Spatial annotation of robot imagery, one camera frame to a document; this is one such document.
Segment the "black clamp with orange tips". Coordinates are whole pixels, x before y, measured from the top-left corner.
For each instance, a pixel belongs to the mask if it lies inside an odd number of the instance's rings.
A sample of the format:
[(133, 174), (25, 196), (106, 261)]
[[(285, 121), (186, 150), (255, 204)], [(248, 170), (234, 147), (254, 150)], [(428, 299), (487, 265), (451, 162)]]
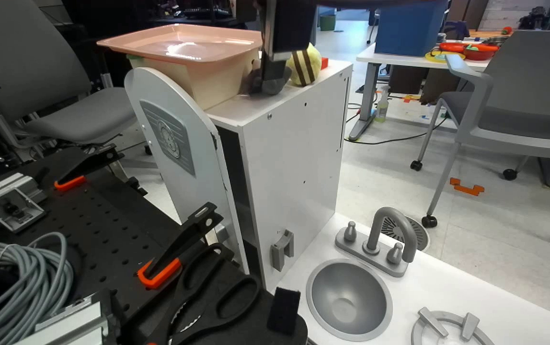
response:
[(100, 147), (91, 153), (84, 154), (84, 157), (70, 170), (54, 181), (54, 188), (66, 192), (85, 183), (85, 177), (94, 171), (118, 162), (125, 155), (116, 149), (115, 144)]
[(181, 272), (182, 256), (222, 221), (223, 217), (216, 213), (216, 209), (212, 202), (199, 207), (181, 225), (177, 238), (137, 271), (137, 277), (146, 289), (158, 289), (174, 274)]

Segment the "beige plastic bin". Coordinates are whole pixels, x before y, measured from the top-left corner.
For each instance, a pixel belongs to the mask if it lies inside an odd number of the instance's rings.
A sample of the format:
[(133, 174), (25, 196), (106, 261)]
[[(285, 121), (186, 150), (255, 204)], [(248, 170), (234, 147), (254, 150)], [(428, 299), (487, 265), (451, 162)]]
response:
[(153, 68), (170, 77), (201, 107), (209, 109), (236, 96), (244, 79), (259, 61), (258, 49), (216, 62), (187, 64), (159, 61), (148, 57), (127, 55), (133, 68)]

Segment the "grey toy burner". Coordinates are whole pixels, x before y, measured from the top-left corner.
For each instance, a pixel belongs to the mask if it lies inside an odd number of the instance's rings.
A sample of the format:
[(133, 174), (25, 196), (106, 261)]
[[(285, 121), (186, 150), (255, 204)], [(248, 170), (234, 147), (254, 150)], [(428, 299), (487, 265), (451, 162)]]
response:
[(421, 308), (411, 331), (411, 345), (495, 345), (479, 328), (480, 319)]

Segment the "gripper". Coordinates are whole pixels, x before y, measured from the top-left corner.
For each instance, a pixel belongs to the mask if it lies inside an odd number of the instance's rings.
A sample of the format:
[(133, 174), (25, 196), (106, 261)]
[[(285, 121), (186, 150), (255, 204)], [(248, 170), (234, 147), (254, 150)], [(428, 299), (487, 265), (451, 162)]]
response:
[(273, 61), (268, 53), (292, 53), (308, 47), (314, 30), (316, 0), (256, 0), (261, 22), (262, 81), (289, 79), (286, 59)]

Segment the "black scissors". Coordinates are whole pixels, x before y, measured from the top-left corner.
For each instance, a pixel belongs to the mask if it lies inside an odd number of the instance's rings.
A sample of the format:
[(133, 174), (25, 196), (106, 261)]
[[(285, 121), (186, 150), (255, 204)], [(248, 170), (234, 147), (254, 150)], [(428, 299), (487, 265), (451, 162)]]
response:
[(243, 275), (223, 287), (215, 280), (232, 256), (231, 250), (216, 243), (183, 266), (173, 300), (144, 345), (188, 345), (250, 312), (261, 292), (256, 277)]

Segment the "white toy kitchen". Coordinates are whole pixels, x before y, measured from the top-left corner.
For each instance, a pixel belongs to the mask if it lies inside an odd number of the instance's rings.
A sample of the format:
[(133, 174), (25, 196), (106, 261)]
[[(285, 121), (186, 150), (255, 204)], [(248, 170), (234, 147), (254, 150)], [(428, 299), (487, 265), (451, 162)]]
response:
[[(170, 77), (134, 68), (125, 90), (166, 188), (183, 218), (206, 202), (217, 206), (223, 241), (267, 290), (301, 293), (298, 314), (317, 345), (411, 345), (421, 308), (479, 317), (495, 345), (550, 345), (550, 312), (417, 250), (403, 277), (392, 277), (335, 245), (350, 218), (336, 213), (342, 165), (349, 63), (336, 61), (316, 83), (286, 86), (277, 96), (238, 95), (204, 110)], [(369, 235), (369, 225), (354, 221)], [(285, 230), (293, 258), (282, 272), (270, 248)], [(336, 338), (309, 311), (310, 273), (332, 259), (375, 271), (390, 290), (393, 314), (380, 336)]]

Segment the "yellow brown striped plush toy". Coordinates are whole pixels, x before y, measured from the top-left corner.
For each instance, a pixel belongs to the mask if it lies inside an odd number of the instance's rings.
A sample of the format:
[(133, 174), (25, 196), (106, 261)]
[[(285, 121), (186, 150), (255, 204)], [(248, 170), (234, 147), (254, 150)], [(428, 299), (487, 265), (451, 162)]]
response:
[(321, 53), (310, 42), (306, 49), (292, 52), (286, 67), (291, 71), (290, 82), (295, 87), (313, 84), (322, 70)]

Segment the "grey plush toy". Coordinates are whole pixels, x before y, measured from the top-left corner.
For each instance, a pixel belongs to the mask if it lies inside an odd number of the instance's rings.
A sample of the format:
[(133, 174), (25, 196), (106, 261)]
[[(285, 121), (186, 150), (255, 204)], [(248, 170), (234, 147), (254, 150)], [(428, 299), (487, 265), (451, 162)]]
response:
[(292, 75), (292, 70), (286, 66), (281, 78), (266, 81), (263, 81), (261, 73), (261, 68), (251, 70), (251, 72), (249, 72), (249, 74), (242, 80), (239, 94), (252, 95), (262, 93), (267, 95), (277, 95), (282, 91), (284, 85), (288, 83)]

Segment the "spray bottle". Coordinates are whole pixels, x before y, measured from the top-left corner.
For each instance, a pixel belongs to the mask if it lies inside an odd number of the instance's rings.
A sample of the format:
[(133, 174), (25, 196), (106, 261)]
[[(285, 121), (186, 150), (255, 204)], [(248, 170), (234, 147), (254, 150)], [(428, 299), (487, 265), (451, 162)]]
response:
[(389, 95), (390, 86), (385, 84), (381, 88), (380, 99), (376, 103), (376, 116), (374, 118), (376, 122), (383, 123), (386, 120), (389, 107)]

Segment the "grey toy tap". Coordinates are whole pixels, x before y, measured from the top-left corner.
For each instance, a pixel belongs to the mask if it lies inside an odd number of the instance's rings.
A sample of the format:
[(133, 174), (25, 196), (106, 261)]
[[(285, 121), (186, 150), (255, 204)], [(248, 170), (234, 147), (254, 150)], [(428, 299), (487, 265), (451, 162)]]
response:
[(358, 232), (350, 221), (339, 230), (335, 245), (361, 262), (392, 277), (403, 277), (419, 249), (410, 218), (392, 207), (376, 211), (369, 235)]

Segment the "grey toy sink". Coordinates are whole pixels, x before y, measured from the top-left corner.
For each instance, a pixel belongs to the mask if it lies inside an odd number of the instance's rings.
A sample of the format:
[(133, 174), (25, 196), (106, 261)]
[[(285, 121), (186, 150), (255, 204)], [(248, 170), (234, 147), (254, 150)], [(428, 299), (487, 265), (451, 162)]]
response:
[(346, 341), (374, 339), (392, 319), (393, 301), (384, 280), (351, 260), (332, 259), (317, 266), (308, 277), (306, 298), (318, 324)]

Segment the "yellow toy plate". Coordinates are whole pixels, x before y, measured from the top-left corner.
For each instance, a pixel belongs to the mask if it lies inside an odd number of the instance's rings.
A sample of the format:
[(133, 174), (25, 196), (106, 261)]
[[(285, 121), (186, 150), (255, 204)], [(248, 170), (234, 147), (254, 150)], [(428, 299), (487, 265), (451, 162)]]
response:
[(446, 64), (447, 56), (457, 56), (456, 52), (442, 51), (440, 49), (433, 49), (424, 55), (424, 58), (430, 62)]

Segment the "white table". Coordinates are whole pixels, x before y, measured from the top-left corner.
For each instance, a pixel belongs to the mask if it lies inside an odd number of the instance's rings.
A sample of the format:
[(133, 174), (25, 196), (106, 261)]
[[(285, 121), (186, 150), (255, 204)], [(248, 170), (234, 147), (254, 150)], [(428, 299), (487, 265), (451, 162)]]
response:
[(373, 114), (373, 98), (376, 91), (377, 73), (381, 65), (447, 69), (446, 63), (432, 62), (425, 57), (376, 53), (375, 44), (372, 44), (357, 55), (356, 61), (367, 63), (367, 71), (365, 73), (365, 83), (358, 119), (349, 134), (349, 140), (352, 142), (359, 140), (361, 135), (373, 124), (375, 118), (375, 114)]

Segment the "pink plastic tray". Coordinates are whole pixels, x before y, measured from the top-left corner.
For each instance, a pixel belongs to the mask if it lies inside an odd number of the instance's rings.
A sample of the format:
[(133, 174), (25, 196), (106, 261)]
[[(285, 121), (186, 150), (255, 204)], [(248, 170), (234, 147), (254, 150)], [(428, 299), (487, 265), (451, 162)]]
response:
[(261, 33), (191, 24), (170, 24), (97, 41), (113, 52), (172, 63), (209, 63), (262, 47)]

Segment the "grey office chair on castors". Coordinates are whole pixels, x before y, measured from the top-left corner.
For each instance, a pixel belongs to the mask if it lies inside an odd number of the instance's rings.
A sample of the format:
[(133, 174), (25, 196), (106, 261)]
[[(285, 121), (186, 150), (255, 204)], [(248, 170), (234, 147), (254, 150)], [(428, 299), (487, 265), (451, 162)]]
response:
[(433, 213), (462, 146), (520, 155), (520, 167), (529, 157), (550, 159), (550, 30), (514, 32), (483, 72), (473, 70), (459, 56), (448, 55), (446, 63), (450, 73), (470, 83), (473, 90), (439, 96), (419, 157), (410, 165), (421, 170), (439, 112), (446, 109), (457, 132), (421, 220), (427, 229), (437, 225)]

